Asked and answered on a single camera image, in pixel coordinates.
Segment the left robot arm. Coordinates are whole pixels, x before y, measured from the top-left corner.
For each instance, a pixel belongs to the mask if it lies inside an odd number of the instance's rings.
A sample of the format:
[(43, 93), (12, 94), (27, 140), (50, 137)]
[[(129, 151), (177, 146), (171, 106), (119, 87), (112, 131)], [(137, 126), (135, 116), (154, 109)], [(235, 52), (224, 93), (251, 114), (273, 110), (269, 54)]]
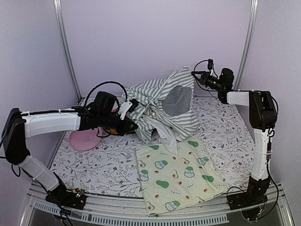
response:
[(127, 117), (127, 113), (138, 106), (138, 101), (127, 99), (113, 112), (115, 104), (118, 104), (116, 96), (100, 91), (92, 103), (84, 106), (43, 112), (21, 112), (18, 108), (13, 108), (1, 135), (0, 145), (4, 149), (4, 159), (23, 169), (52, 192), (52, 197), (59, 204), (66, 204), (70, 200), (69, 192), (60, 187), (63, 183), (59, 177), (30, 153), (26, 139), (53, 132), (97, 128), (114, 130), (123, 136), (137, 129), (137, 124)]

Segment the striped fabric pet tent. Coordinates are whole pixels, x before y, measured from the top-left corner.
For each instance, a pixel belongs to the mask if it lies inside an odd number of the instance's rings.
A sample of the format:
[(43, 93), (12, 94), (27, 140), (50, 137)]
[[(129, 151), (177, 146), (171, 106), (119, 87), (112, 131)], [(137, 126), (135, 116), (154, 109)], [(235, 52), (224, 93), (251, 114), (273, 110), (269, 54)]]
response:
[(123, 98), (138, 101), (128, 116), (138, 126), (135, 133), (139, 139), (149, 144), (156, 130), (160, 144), (178, 154), (177, 142), (191, 136), (199, 126), (192, 110), (194, 78), (190, 68), (183, 67), (168, 77), (144, 81), (125, 90)]

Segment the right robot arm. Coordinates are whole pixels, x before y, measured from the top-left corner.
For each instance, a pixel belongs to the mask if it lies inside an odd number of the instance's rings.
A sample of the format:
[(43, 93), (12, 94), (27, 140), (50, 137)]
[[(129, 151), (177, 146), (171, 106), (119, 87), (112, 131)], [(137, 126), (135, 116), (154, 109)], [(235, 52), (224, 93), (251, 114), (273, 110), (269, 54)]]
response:
[(271, 181), (269, 172), (272, 154), (271, 140), (277, 121), (273, 97), (268, 91), (233, 90), (234, 74), (228, 68), (223, 68), (218, 78), (206, 71), (193, 71), (191, 75), (199, 85), (217, 91), (221, 103), (245, 106), (249, 109), (249, 122), (255, 138), (255, 157), (243, 201), (247, 205), (254, 205), (261, 198), (261, 194), (266, 193)]

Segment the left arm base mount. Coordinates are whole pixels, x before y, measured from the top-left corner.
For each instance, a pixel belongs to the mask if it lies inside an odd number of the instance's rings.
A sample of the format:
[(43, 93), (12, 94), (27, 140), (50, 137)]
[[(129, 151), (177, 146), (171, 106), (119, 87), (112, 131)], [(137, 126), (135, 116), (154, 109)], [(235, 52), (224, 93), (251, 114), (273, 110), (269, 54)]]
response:
[(83, 210), (86, 204), (87, 196), (82, 189), (69, 190), (59, 180), (58, 186), (53, 191), (48, 191), (46, 201), (56, 204), (59, 207), (69, 207), (78, 210)]

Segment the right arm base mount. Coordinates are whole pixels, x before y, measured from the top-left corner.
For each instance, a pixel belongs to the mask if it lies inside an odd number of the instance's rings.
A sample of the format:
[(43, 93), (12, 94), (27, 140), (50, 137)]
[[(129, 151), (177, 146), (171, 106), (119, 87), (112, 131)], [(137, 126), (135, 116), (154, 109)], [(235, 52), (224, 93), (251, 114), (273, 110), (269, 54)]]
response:
[(267, 196), (250, 196), (237, 186), (232, 186), (226, 193), (230, 210), (241, 210), (243, 218), (249, 222), (257, 221), (262, 216), (267, 204)]

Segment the avocado print cushion mat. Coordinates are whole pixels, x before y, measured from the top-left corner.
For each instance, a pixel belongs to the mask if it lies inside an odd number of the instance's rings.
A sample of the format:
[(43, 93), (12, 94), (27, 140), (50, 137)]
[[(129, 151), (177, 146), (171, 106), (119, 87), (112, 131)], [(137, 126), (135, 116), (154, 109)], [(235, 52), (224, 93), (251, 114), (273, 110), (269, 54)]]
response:
[(209, 201), (227, 192), (200, 139), (177, 143), (178, 154), (163, 144), (137, 149), (138, 176), (148, 216), (156, 216)]

